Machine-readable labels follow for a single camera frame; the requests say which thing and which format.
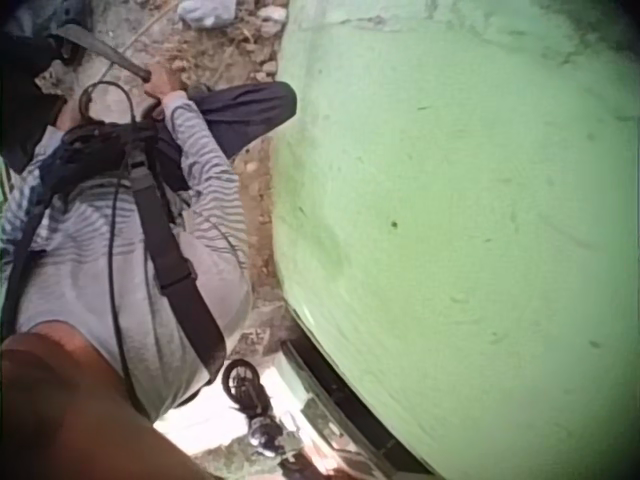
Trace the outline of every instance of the striped shirt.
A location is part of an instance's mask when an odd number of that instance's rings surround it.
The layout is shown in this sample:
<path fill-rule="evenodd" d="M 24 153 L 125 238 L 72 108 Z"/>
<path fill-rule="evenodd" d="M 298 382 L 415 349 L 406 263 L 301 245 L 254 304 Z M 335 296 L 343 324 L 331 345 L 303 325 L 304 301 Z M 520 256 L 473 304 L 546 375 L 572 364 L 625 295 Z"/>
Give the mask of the striped shirt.
<path fill-rule="evenodd" d="M 183 150 L 182 171 L 190 186 L 179 197 L 167 190 L 177 219 L 174 234 L 195 267 L 198 288 L 230 348 L 251 307 L 238 177 L 185 94 L 171 94 L 164 107 L 167 127 Z M 49 127 L 6 205 L 0 228 L 3 286 L 29 198 L 40 185 L 38 167 L 62 135 Z M 47 254 L 22 297 L 18 331 L 50 320 L 67 322 L 122 373 L 107 277 L 116 182 L 115 173 L 100 176 L 82 183 L 67 198 L 54 199 L 32 244 L 32 249 Z M 199 389 L 208 374 L 160 294 L 126 180 L 118 197 L 115 232 L 115 298 L 125 353 L 136 392 L 156 420 Z"/>

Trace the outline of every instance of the black cable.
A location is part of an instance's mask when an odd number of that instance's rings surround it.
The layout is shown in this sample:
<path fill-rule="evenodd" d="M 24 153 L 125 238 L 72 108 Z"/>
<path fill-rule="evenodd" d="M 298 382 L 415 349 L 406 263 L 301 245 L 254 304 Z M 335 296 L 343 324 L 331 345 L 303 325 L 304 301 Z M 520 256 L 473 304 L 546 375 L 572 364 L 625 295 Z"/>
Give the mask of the black cable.
<path fill-rule="evenodd" d="M 89 116 L 89 105 L 91 104 L 91 97 L 96 87 L 100 85 L 115 87 L 120 90 L 125 98 L 127 99 L 127 103 L 129 104 L 129 112 L 130 112 L 130 120 L 131 120 L 131 130 L 129 138 L 127 139 L 125 148 L 125 155 L 128 154 L 128 149 L 133 141 L 133 133 L 137 127 L 136 114 L 133 108 L 133 100 L 131 99 L 131 95 L 127 92 L 122 85 L 111 82 L 111 81 L 99 81 L 92 83 L 87 88 L 82 91 L 79 99 L 78 108 L 80 110 L 80 115 L 82 116 L 84 121 L 92 121 Z M 145 417 L 149 417 L 146 409 L 142 405 L 140 398 L 138 397 L 135 389 L 135 385 L 133 383 L 133 378 L 131 376 L 131 369 L 129 368 L 129 362 L 127 361 L 127 355 L 124 350 L 124 340 L 122 335 L 122 327 L 120 325 L 120 319 L 118 315 L 118 306 L 116 304 L 116 294 L 115 294 L 115 280 L 114 280 L 114 271 L 113 271 L 113 257 L 114 257 L 114 248 L 115 248 L 115 237 L 116 237 L 116 216 L 118 210 L 118 196 L 120 193 L 120 188 L 122 187 L 122 175 L 125 173 L 127 167 L 126 158 L 122 162 L 122 166 L 118 172 L 118 179 L 116 181 L 116 189 L 113 194 L 113 202 L 111 204 L 111 225 L 109 226 L 109 244 L 107 247 L 107 276 L 109 282 L 109 303 L 111 306 L 111 320 L 113 323 L 113 330 L 116 337 L 116 344 L 118 347 L 118 354 L 120 356 L 120 364 L 122 367 L 122 376 L 124 378 L 125 387 L 127 389 L 127 395 L 129 396 L 129 400 L 133 407 Z"/>

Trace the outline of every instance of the motorcycle wheel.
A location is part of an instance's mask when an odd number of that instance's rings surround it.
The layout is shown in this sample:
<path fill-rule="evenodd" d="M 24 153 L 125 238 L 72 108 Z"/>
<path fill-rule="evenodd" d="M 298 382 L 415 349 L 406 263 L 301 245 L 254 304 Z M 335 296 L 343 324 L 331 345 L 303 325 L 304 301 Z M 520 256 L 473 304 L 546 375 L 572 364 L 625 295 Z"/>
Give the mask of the motorcycle wheel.
<path fill-rule="evenodd" d="M 240 408 L 253 407 L 253 401 L 251 405 L 246 405 L 248 398 L 253 396 L 251 392 L 247 392 L 247 388 L 251 389 L 254 395 L 258 395 L 262 388 L 258 369 L 243 358 L 232 360 L 222 372 L 222 389 L 224 393 Z"/>

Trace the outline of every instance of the dark pants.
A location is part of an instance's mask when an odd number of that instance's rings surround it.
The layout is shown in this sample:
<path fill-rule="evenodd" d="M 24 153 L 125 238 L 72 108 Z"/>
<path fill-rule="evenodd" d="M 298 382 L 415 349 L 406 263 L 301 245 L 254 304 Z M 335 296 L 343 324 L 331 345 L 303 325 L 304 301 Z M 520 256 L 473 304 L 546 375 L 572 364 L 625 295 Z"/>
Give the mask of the dark pants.
<path fill-rule="evenodd" d="M 55 58 L 46 41 L 2 34 L 0 45 L 2 157 L 13 171 L 22 173 L 64 99 L 42 93 L 33 81 Z M 240 85 L 192 100 L 227 158 L 289 120 L 297 108 L 295 92 L 282 82 Z M 173 191 L 187 190 L 180 166 L 182 151 L 164 122 L 158 122 L 158 130 L 155 159 L 162 178 Z"/>

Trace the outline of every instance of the green painted surface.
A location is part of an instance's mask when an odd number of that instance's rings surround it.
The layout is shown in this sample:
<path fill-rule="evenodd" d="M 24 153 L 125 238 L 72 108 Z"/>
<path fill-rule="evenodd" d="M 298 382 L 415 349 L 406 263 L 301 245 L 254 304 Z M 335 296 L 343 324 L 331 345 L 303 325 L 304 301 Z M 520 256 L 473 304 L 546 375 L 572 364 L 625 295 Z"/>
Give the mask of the green painted surface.
<path fill-rule="evenodd" d="M 587 7 L 292 2 L 285 293 L 450 480 L 613 480 L 638 455 L 640 76 Z"/>

